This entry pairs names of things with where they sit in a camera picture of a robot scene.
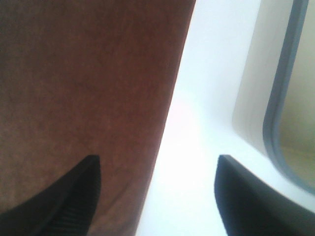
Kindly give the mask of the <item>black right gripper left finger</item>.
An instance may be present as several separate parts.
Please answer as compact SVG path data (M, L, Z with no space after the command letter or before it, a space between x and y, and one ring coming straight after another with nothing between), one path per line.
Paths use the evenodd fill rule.
M60 179L0 215L2 236L85 236L101 189L100 158L88 155Z

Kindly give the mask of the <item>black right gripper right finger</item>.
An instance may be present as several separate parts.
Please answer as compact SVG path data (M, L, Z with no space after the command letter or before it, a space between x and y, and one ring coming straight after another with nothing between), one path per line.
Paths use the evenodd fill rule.
M315 214L286 198L229 155L215 175L217 207L229 236L313 236Z

